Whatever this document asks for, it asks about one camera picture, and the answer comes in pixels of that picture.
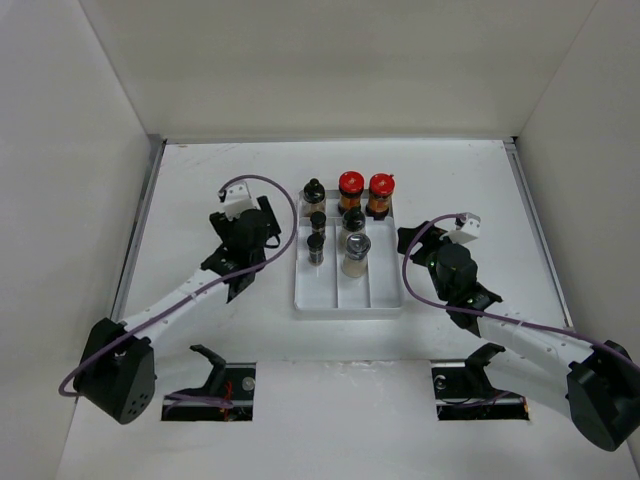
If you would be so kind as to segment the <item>small black-cap spice bottle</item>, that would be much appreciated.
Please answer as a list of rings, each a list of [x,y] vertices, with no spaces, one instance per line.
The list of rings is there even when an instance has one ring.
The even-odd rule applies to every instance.
[[[326,236],[326,214],[323,211],[314,211],[310,217],[310,224],[313,234],[318,234],[322,238]]]

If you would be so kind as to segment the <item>knob-top glass spice grinder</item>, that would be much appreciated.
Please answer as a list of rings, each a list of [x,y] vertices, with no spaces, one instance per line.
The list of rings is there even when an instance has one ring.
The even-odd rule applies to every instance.
[[[303,216],[310,217],[315,212],[326,210],[326,192],[317,178],[311,178],[303,188]]]

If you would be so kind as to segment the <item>dome-top black pepper grinder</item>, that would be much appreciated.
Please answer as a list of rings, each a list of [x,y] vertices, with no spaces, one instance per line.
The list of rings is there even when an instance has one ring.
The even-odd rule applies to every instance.
[[[342,217],[341,241],[356,233],[363,233],[366,227],[366,215],[360,207],[352,207]]]

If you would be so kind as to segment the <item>red-lid chili sauce jar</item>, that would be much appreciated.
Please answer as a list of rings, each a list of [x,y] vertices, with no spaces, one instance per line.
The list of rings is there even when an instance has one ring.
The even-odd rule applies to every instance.
[[[395,186],[395,180],[391,174],[376,173],[370,178],[366,204],[368,216],[374,220],[382,220],[388,215]]]

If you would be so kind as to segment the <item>clear-top salt grinder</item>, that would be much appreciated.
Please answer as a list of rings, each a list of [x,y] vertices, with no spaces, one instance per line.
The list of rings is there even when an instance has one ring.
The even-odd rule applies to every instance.
[[[354,233],[345,242],[342,262],[343,273],[350,278],[360,278],[367,271],[371,240],[365,233]]]

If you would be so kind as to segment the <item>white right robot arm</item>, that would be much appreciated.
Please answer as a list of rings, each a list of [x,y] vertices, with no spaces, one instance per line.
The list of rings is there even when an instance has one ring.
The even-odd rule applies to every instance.
[[[532,399],[570,419],[591,444],[613,452],[639,427],[639,367],[621,345],[535,324],[506,312],[503,299],[477,279],[478,265],[453,231],[427,221],[398,230],[402,263],[425,268],[437,294],[433,307],[484,340],[465,361],[464,384]]]

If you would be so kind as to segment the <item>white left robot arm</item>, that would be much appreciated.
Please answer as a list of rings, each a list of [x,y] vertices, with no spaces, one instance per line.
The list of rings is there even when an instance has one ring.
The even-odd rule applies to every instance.
[[[228,192],[210,216],[221,243],[195,273],[156,304],[120,322],[99,320],[91,329],[68,384],[121,425],[137,419],[156,390],[154,348],[173,330],[235,300],[281,254],[282,230],[265,196]]]

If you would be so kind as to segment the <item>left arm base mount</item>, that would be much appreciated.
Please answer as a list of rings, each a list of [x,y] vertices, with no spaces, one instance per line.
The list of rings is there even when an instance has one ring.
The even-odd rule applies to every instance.
[[[164,422],[250,422],[253,420],[257,364],[229,363],[196,344],[190,350],[204,357],[210,371],[204,382],[164,396]]]

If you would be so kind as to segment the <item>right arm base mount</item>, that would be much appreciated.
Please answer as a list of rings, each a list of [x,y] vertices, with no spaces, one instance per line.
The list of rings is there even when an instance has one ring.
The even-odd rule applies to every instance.
[[[431,364],[436,415],[440,421],[528,421],[524,397],[495,388],[484,369],[506,349],[488,343],[466,359]]]

